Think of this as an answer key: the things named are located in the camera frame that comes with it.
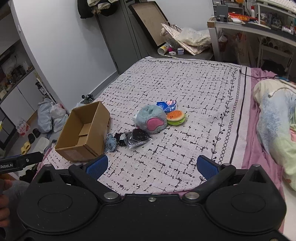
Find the person's left hand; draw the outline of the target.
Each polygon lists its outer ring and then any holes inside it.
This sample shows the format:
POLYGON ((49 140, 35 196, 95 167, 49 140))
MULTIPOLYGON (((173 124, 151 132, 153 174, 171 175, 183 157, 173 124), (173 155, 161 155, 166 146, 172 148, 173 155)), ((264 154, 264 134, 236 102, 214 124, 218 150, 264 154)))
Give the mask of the person's left hand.
MULTIPOLYGON (((6 191, 12 187, 12 181, 11 180, 4 180, 4 187, 3 190, 6 191)), ((9 205, 9 199, 4 194, 1 194, 1 212, 0 212, 0 224, 1 227, 7 227, 9 226, 9 216, 10 216, 10 210, 8 208, 9 205)))

